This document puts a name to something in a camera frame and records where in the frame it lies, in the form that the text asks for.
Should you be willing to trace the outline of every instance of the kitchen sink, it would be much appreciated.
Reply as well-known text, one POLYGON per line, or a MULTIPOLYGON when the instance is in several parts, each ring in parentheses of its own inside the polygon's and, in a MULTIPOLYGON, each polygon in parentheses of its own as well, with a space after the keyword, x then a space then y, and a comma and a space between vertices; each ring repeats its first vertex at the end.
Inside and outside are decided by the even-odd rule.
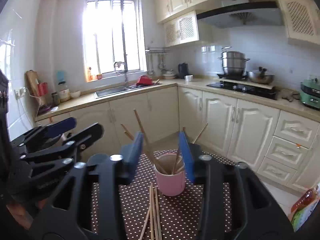
POLYGON ((140 87, 137 88, 136 85, 109 88, 109 89, 105 89, 105 90, 101 90, 101 91, 95 92, 94 93, 94 97, 95 98, 103 98, 103 97, 106 97, 106 96, 119 94, 119 93, 123 93, 123 92, 130 91, 130 90, 141 89, 141 88, 140 87))

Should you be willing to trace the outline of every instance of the green appliance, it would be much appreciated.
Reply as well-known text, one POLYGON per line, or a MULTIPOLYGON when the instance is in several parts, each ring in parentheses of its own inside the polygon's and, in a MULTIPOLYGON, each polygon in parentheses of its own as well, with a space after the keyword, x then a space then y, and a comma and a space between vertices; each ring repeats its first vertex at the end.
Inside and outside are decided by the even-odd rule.
POLYGON ((301 82, 300 101, 306 106, 320 110, 320 83, 317 78, 301 82))

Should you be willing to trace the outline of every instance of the faucet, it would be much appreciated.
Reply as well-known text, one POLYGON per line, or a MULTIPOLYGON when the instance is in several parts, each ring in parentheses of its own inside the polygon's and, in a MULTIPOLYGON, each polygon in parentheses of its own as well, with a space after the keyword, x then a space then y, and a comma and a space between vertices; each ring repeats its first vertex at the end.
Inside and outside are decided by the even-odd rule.
POLYGON ((117 68, 120 68, 122 65, 125 65, 125 63, 122 62, 122 61, 116 61, 116 62, 114 62, 113 67, 115 69, 115 73, 124 74, 124 76, 125 76, 125 86, 128 87, 129 86, 129 80, 128 80, 128 75, 127 75, 128 70, 127 69, 120 70, 120 71, 116 70, 117 68))

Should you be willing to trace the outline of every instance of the blue gripper pad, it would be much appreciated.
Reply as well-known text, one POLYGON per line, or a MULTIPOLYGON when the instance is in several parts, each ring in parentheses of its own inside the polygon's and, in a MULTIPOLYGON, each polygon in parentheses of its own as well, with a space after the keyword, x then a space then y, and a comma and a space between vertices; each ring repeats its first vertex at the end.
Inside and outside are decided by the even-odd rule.
POLYGON ((136 134, 133 143, 121 147, 120 154, 123 156, 123 161, 126 166, 128 184, 130 184, 131 181, 134 179, 134 175, 138 166, 138 161, 142 153, 142 147, 143 134, 141 132, 138 132, 136 134))
POLYGON ((191 181, 191 183, 194 183, 196 180, 195 172, 194 172, 195 162, 191 154, 189 143, 184 132, 180 132, 179 134, 179 148, 183 158, 185 170, 187 173, 187 178, 191 181))
POLYGON ((76 126, 77 126, 76 118, 70 117, 61 122, 57 122, 55 124, 49 125, 47 127, 47 132, 45 133, 45 136, 47 138, 55 138, 60 134, 63 134, 67 131, 74 129, 76 126))

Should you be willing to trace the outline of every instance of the cup rim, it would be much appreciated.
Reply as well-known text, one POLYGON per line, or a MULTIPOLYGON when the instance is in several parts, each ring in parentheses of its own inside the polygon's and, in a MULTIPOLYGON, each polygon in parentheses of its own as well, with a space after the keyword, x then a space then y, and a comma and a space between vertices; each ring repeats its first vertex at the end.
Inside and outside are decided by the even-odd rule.
MULTIPOLYGON (((157 159, 161 158, 162 156, 165 156, 165 155, 176 155, 176 153, 165 153, 165 154, 162 154, 161 156, 157 157, 157 159)), ((176 174, 163 174, 162 172, 158 171, 158 169, 156 168, 156 165, 153 164, 153 167, 155 168, 155 170, 157 172, 159 172, 162 176, 177 176, 177 175, 180 175, 181 173, 183 173, 185 171, 185 165, 183 164, 182 167, 184 167, 184 169, 182 171, 180 171, 179 173, 176 173, 176 174)))

